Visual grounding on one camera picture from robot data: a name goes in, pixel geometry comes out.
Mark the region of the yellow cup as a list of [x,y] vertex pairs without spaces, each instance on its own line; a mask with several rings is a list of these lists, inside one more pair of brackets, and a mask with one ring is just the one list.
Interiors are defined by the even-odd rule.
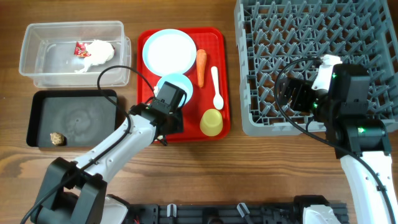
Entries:
[[200,130],[206,136],[217,136],[223,129],[223,117],[216,109],[208,109],[204,112],[200,121]]

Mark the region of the white plastic spoon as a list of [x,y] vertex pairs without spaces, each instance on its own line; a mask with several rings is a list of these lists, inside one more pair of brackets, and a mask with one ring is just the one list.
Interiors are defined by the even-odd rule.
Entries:
[[213,104],[217,110],[222,110],[223,106],[224,106],[224,100],[220,94],[219,73],[218,73],[218,68],[216,66],[211,67],[211,77],[212,77],[213,85],[214,85],[214,89],[215,89],[215,96],[213,98]]

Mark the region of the orange carrot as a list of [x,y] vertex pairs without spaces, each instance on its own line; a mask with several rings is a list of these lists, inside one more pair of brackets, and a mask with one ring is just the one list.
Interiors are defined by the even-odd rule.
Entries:
[[203,49],[197,50],[196,66],[197,66],[197,83],[203,88],[205,82],[205,68],[207,61],[207,53]]

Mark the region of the white tissue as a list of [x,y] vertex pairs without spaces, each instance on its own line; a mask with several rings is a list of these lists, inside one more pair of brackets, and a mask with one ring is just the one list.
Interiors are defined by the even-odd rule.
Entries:
[[102,65],[110,61],[115,54],[115,48],[109,42],[102,40],[94,40],[87,46],[87,50],[91,55],[83,58],[84,67],[80,70],[75,70],[75,73],[85,73],[92,66]]

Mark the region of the brown food scrap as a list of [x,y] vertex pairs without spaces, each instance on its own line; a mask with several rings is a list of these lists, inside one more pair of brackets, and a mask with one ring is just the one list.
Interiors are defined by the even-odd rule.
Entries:
[[66,138],[63,134],[61,133],[50,133],[50,140],[53,145],[55,146],[63,146],[66,143]]

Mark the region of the red snack wrapper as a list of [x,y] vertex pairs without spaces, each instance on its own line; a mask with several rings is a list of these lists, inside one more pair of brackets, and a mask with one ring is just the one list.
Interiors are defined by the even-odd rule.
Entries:
[[89,43],[77,42],[74,49],[74,55],[80,58],[89,57],[91,54],[88,52],[87,46],[89,46]]

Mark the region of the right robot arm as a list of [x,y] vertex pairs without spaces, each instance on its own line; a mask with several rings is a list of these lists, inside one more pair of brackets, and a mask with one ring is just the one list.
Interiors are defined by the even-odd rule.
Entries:
[[336,64],[327,75],[329,86],[277,78],[277,106],[292,102],[297,111],[312,113],[326,127],[324,139],[340,160],[353,197],[358,223],[397,223],[397,197],[392,180],[392,147],[380,119],[368,118],[370,76],[361,65]]

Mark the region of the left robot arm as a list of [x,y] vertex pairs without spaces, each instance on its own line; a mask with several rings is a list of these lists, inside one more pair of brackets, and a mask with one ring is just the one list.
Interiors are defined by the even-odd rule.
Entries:
[[48,167],[25,223],[123,223],[129,211],[122,200],[107,195],[114,176],[140,150],[183,130],[186,92],[165,82],[150,103],[133,106],[120,127],[86,154]]

